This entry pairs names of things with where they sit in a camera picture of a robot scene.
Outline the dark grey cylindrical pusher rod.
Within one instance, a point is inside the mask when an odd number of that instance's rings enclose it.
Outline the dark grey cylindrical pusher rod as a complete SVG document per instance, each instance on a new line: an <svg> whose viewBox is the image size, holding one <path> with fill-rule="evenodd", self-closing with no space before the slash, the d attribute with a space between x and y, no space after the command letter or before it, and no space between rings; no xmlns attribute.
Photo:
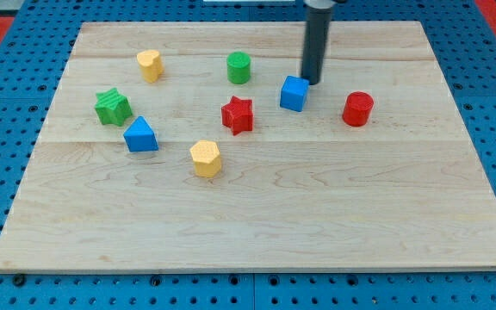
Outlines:
<svg viewBox="0 0 496 310"><path fill-rule="evenodd" d="M310 85L318 84L324 64L326 45L335 2L306 0L306 21L301 56L301 77Z"/></svg>

